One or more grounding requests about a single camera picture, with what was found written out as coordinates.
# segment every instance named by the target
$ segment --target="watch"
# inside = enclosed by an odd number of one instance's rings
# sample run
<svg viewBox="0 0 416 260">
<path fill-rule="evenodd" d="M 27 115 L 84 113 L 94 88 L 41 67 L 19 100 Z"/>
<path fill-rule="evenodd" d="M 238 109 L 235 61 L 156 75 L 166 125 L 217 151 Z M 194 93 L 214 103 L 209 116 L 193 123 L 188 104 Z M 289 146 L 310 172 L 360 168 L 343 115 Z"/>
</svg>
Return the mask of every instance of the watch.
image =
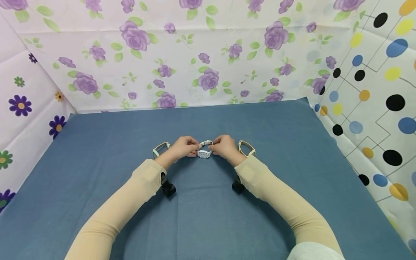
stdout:
<svg viewBox="0 0 416 260">
<path fill-rule="evenodd" d="M 214 143 L 211 140 L 207 140 L 207 141 L 204 141 L 204 142 L 200 143 L 201 148 L 202 148 L 202 146 L 213 145 L 213 144 Z M 202 158 L 202 159 L 208 159 L 211 156 L 211 154 L 212 154 L 212 151 L 205 151 L 205 150 L 201 150 L 201 149 L 198 150 L 198 157 Z"/>
</svg>

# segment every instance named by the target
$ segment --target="yellow dot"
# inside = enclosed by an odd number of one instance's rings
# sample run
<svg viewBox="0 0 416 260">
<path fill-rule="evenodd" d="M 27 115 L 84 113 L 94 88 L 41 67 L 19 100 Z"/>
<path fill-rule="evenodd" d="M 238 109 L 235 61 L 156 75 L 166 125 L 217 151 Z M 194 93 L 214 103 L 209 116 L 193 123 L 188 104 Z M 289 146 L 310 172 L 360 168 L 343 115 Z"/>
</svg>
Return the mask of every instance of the yellow dot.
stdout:
<svg viewBox="0 0 416 260">
<path fill-rule="evenodd" d="M 401 70 L 399 67 L 391 67 L 390 69 L 386 70 L 384 74 L 384 78 L 388 81 L 394 81 L 400 77 Z"/>
<path fill-rule="evenodd" d="M 356 34 L 352 36 L 351 41 L 349 42 L 349 45 L 351 46 L 351 48 L 356 48 L 360 46 L 362 40 L 363 40 L 363 34 L 360 32 L 357 32 Z"/>
<path fill-rule="evenodd" d="M 367 101 L 370 98 L 370 91 L 366 89 L 362 90 L 359 97 L 361 101 Z"/>
<path fill-rule="evenodd" d="M 409 200 L 409 194 L 407 193 L 406 188 L 400 183 L 394 183 L 389 188 L 391 195 L 398 200 L 407 201 Z"/>
<path fill-rule="evenodd" d="M 373 152 L 373 150 L 371 150 L 371 148 L 364 147 L 362 151 L 363 151 L 363 154 L 364 154 L 365 157 L 367 157 L 369 159 L 373 158 L 374 152 Z"/>
<path fill-rule="evenodd" d="M 339 116 L 342 113 L 342 105 L 340 103 L 336 103 L 332 108 L 332 112 Z"/>
</svg>

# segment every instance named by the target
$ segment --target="purple flower print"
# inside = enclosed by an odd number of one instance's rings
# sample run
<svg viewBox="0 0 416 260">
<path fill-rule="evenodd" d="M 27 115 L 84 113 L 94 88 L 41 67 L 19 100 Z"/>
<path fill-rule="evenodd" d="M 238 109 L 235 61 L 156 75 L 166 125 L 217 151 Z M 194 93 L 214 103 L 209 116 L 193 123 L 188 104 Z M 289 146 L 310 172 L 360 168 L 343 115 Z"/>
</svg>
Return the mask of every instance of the purple flower print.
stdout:
<svg viewBox="0 0 416 260">
<path fill-rule="evenodd" d="M 91 75 L 78 72 L 76 74 L 76 80 L 74 80 L 74 87 L 77 90 L 83 91 L 85 94 L 89 95 L 95 93 L 98 90 L 97 82 Z"/>
<path fill-rule="evenodd" d="M 120 31 L 127 46 L 136 51 L 147 51 L 150 37 L 145 31 L 140 30 L 134 22 L 126 21 L 120 26 Z"/>
<path fill-rule="evenodd" d="M 171 22 L 168 22 L 165 24 L 165 27 L 163 27 L 167 33 L 173 34 L 176 32 L 175 25 Z"/>
<path fill-rule="evenodd" d="M 25 10 L 28 7 L 28 4 L 26 0 L 0 0 L 0 7 L 21 11 Z"/>
<path fill-rule="evenodd" d="M 175 108 L 176 107 L 176 99 L 175 95 L 164 92 L 162 97 L 157 101 L 158 108 L 166 109 L 166 108 Z"/>
<path fill-rule="evenodd" d="M 261 4 L 263 4 L 264 0 L 250 0 L 250 3 L 248 4 L 248 9 L 255 14 L 259 11 L 261 11 Z"/>
<path fill-rule="evenodd" d="M 105 50 L 103 48 L 100 48 L 96 45 L 93 45 L 90 49 L 89 49 L 89 53 L 92 54 L 92 57 L 94 58 L 94 60 L 105 60 Z"/>
<path fill-rule="evenodd" d="M 275 86 L 275 87 L 277 87 L 277 86 L 279 86 L 279 79 L 278 78 L 271 78 L 270 79 L 270 83 L 272 84 L 272 86 Z"/>
<path fill-rule="evenodd" d="M 332 56 L 329 56 L 325 59 L 325 61 L 327 62 L 327 66 L 330 69 L 334 69 L 335 68 L 335 64 L 337 63 L 336 59 Z"/>
<path fill-rule="evenodd" d="M 100 6 L 101 0 L 84 0 L 85 7 L 90 9 L 94 13 L 98 13 L 98 11 L 102 11 L 103 8 Z"/>
<path fill-rule="evenodd" d="M 276 21 L 266 28 L 264 40 L 267 48 L 279 50 L 288 39 L 289 32 L 283 28 L 281 21 Z"/>
<path fill-rule="evenodd" d="M 209 56 L 206 53 L 200 53 L 198 58 L 202 61 L 202 63 L 209 64 Z"/>
<path fill-rule="evenodd" d="M 365 0 L 335 0 L 334 10 L 341 10 L 344 12 L 353 11 L 364 3 Z"/>
<path fill-rule="evenodd" d="M 283 92 L 279 91 L 279 90 L 275 90 L 273 91 L 270 96 L 267 96 L 266 98 L 264 98 L 265 102 L 273 102 L 273 101 L 280 101 L 283 98 Z"/>
<path fill-rule="evenodd" d="M 238 45 L 237 43 L 234 43 L 233 45 L 230 46 L 230 48 L 228 48 L 228 56 L 231 59 L 237 59 L 240 56 L 240 53 L 243 51 L 243 47 L 241 47 L 240 45 Z"/>
<path fill-rule="evenodd" d="M 306 26 L 306 31 L 307 32 L 314 32 L 316 30 L 316 23 L 315 22 L 311 22 L 310 24 L 308 24 Z"/>
<path fill-rule="evenodd" d="M 157 69 L 161 77 L 170 77 L 172 76 L 172 69 L 166 65 L 162 65 L 160 68 Z"/>
<path fill-rule="evenodd" d="M 179 0 L 179 5 L 182 8 L 195 9 L 200 7 L 202 0 Z"/>
<path fill-rule="evenodd" d="M 203 90 L 213 89 L 218 85 L 219 79 L 218 71 L 206 69 L 204 75 L 198 79 L 198 86 L 202 87 Z"/>
<path fill-rule="evenodd" d="M 71 59 L 65 57 L 59 57 L 58 61 L 63 65 L 67 66 L 68 68 L 76 68 L 75 64 L 72 63 Z"/>
<path fill-rule="evenodd" d="M 123 6 L 123 11 L 128 14 L 133 11 L 134 0 L 122 0 L 121 5 Z"/>
<path fill-rule="evenodd" d="M 153 84 L 155 84 L 158 88 L 160 89 L 164 89 L 165 88 L 165 84 L 163 81 L 161 81 L 160 79 L 155 79 L 153 81 Z"/>
<path fill-rule="evenodd" d="M 280 3 L 279 13 L 283 14 L 283 13 L 287 12 L 289 7 L 291 7 L 292 5 L 293 5 L 293 0 L 283 0 Z"/>
<path fill-rule="evenodd" d="M 14 96 L 15 99 L 9 99 L 9 104 L 12 105 L 9 110 L 11 112 L 15 112 L 16 116 L 27 116 L 28 112 L 32 112 L 32 108 L 30 107 L 32 103 L 27 101 L 25 96 Z"/>
</svg>

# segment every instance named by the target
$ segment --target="orange dot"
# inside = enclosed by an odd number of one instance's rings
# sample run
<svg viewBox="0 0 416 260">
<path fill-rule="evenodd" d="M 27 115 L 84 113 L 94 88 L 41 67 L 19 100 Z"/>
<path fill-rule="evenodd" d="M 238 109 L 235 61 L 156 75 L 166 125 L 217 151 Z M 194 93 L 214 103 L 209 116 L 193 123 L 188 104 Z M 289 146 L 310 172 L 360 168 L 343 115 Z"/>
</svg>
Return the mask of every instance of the orange dot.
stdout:
<svg viewBox="0 0 416 260">
<path fill-rule="evenodd" d="M 367 101 L 370 98 L 370 91 L 366 89 L 361 91 L 359 97 L 361 101 Z"/>
<path fill-rule="evenodd" d="M 401 16 L 409 15 L 416 8 L 416 0 L 406 0 L 399 9 Z"/>
<path fill-rule="evenodd" d="M 322 106 L 320 110 L 321 115 L 326 116 L 328 114 L 327 106 Z"/>
</svg>

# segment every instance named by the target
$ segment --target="person's sleeve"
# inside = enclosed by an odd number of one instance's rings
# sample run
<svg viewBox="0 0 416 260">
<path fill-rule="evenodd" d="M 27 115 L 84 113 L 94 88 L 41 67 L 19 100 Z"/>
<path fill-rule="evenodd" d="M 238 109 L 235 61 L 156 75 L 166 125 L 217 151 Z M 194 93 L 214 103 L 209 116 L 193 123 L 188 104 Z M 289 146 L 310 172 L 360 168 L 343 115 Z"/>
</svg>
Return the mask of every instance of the person's sleeve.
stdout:
<svg viewBox="0 0 416 260">
<path fill-rule="evenodd" d="M 145 160 L 81 228 L 65 260 L 108 260 L 118 233 L 160 188 L 162 172 L 157 162 Z"/>
<path fill-rule="evenodd" d="M 241 183 L 257 198 L 268 202 L 290 225 L 296 244 L 315 242 L 342 255 L 337 239 L 324 217 L 301 195 L 277 178 L 254 156 L 235 167 Z"/>
</svg>

